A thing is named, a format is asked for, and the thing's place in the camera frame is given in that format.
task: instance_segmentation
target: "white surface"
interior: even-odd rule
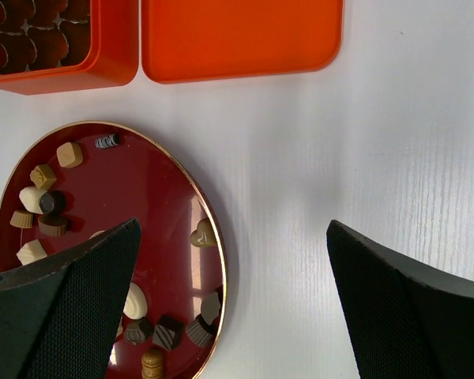
[[[24,97],[0,92],[0,196],[46,132],[103,119],[201,183],[230,312],[204,379],[357,378],[325,247],[332,218],[474,280],[474,1],[348,0],[317,73]]]

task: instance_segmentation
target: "black object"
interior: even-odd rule
[[[119,145],[118,134],[109,134],[108,136],[97,138],[95,141],[95,146],[97,148],[113,148],[118,145]]]
[[[166,351],[173,350],[181,343],[183,329],[182,322],[164,314],[156,324],[152,342]]]
[[[125,329],[124,338],[126,342],[137,345],[152,336],[153,330],[153,326],[145,317],[140,320],[132,320]]]
[[[327,242],[363,379],[474,379],[474,282],[333,221]]]
[[[61,213],[66,206],[65,195],[61,191],[46,192],[40,197],[39,206],[44,215]]]
[[[216,335],[216,328],[214,325],[207,324],[202,315],[199,314],[191,324],[186,326],[186,334],[195,345],[205,347]]]
[[[0,379],[101,379],[140,239],[131,219],[0,274]]]

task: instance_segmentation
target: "dark red tray surface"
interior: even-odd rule
[[[97,149],[95,139],[110,133],[118,133],[121,144]],[[58,165],[56,148],[67,141],[82,147],[85,161],[78,167]],[[67,198],[63,215],[71,229],[59,238],[42,235],[36,222],[22,233],[9,225],[14,210],[22,209],[19,192],[32,186],[30,171],[41,163],[49,163],[58,178],[50,190],[61,190]],[[167,313],[188,325],[200,313],[204,296],[219,287],[226,294],[222,245],[198,249],[189,242],[190,233],[209,212],[188,174],[147,138],[111,123],[70,125],[37,142],[7,184],[0,206],[0,272],[19,267],[16,253],[33,239],[53,254],[134,216],[142,226],[142,242],[133,281],[148,300],[147,317],[155,324]],[[219,236],[215,223],[213,227]],[[123,316],[124,328],[129,321]],[[106,378],[140,378],[141,355],[151,346],[151,339],[133,346],[118,337]],[[213,348],[214,343],[195,346],[185,333],[180,347],[165,353],[165,378],[191,379],[205,366]]]

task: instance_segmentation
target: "heart-shaped chocolate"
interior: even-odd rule
[[[214,235],[211,220],[203,219],[197,225],[197,230],[191,233],[190,242],[196,247],[209,247],[218,244],[216,236]]]

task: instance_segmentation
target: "orange box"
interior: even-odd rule
[[[43,17],[52,13],[42,17],[32,16],[33,10],[28,13],[25,4],[31,1],[1,0],[22,4],[28,14],[25,19],[35,19],[41,26],[49,24]],[[37,71],[7,73],[9,68],[0,66],[4,73],[0,89],[32,95],[124,85],[134,78],[138,68],[138,0],[68,0],[68,4],[84,1],[90,2],[91,27],[86,59],[72,66],[44,69],[57,62],[49,54],[64,51],[50,49],[38,29],[28,37],[32,41],[37,38],[36,47],[44,42],[48,55],[39,60],[37,48],[35,63],[30,61],[28,66]],[[321,69],[339,51],[342,18],[343,0],[143,0],[142,65],[146,75],[159,83]],[[22,25],[21,20],[6,18],[1,26],[7,23],[7,28]],[[31,49],[18,48],[17,54],[23,54],[20,62],[32,59]],[[4,59],[0,51],[0,65]],[[21,69],[21,65],[19,69],[15,66],[10,72]]]
[[[0,75],[0,89],[35,95],[129,83],[138,69],[138,0],[91,0],[90,28],[83,62]]]

